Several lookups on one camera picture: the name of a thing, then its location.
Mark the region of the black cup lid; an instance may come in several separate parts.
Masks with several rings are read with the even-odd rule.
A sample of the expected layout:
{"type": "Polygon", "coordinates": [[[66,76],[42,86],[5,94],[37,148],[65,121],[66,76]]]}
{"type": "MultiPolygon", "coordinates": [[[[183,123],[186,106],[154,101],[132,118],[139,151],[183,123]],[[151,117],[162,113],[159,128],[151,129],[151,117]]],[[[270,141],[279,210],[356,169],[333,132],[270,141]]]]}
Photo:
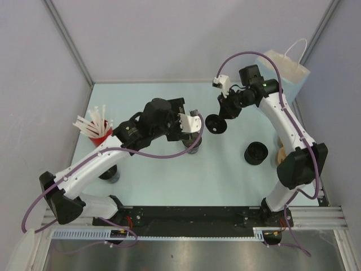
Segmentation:
{"type": "Polygon", "coordinates": [[[226,121],[216,114],[211,114],[206,117],[205,126],[211,134],[222,134],[227,129],[226,121]]]}

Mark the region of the light blue paper bag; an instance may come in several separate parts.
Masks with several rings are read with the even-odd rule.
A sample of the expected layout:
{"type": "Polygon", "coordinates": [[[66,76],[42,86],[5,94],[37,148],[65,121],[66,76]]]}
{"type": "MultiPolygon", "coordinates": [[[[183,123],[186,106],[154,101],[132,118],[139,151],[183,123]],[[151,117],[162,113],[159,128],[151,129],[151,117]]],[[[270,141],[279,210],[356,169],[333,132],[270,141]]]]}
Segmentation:
{"type": "MultiPolygon", "coordinates": [[[[306,49],[307,39],[300,38],[284,53],[278,53],[275,50],[269,50],[264,53],[265,56],[275,63],[280,73],[285,101],[290,104],[293,103],[310,74],[310,71],[300,63],[306,49]],[[300,58],[298,60],[293,60],[287,53],[299,42],[304,42],[305,47],[300,58]]],[[[258,56],[254,63],[258,66],[261,76],[263,76],[265,80],[278,78],[274,67],[265,58],[258,56]]]]}

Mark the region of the single black coffee cup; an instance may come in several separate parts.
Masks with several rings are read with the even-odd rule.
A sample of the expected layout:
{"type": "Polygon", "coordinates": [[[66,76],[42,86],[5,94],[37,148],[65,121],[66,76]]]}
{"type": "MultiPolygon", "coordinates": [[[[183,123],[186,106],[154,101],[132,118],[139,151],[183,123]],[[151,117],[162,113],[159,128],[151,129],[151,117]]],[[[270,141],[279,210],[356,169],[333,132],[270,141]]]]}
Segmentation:
{"type": "Polygon", "coordinates": [[[182,140],[184,148],[189,149],[187,153],[190,155],[196,154],[198,152],[201,143],[202,136],[200,136],[199,132],[192,133],[189,139],[182,140]]]}

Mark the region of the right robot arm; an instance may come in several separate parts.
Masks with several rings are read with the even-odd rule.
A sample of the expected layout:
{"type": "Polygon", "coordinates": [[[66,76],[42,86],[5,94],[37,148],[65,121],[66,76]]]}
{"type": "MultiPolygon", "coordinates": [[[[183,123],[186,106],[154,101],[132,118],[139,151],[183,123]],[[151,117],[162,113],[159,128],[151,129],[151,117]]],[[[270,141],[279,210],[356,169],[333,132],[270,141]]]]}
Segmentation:
{"type": "Polygon", "coordinates": [[[301,127],[286,103],[278,80],[265,80],[257,65],[239,71],[243,90],[234,91],[226,75],[218,75],[212,85],[221,90],[218,117],[221,121],[235,119],[247,106],[258,107],[270,120],[283,143],[286,158],[277,168],[278,182],[261,202],[260,219],[266,226],[274,226],[286,218],[284,208],[296,193],[320,177],[328,149],[317,144],[301,127]]]}

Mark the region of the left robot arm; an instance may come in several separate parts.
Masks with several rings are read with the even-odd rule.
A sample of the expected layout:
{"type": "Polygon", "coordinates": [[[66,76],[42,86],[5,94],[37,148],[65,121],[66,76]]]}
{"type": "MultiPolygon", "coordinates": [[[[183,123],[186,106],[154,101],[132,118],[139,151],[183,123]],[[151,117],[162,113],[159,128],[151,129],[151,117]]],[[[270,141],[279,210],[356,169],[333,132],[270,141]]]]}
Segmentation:
{"type": "Polygon", "coordinates": [[[125,213],[115,196],[91,196],[84,189],[117,163],[148,147],[159,137],[168,141],[188,138],[181,118],[185,114],[183,98],[165,100],[154,98],[142,112],[122,122],[94,151],[76,165],[39,177],[44,199],[60,225],[68,224],[81,216],[105,218],[117,226],[124,221],[125,213]]]}

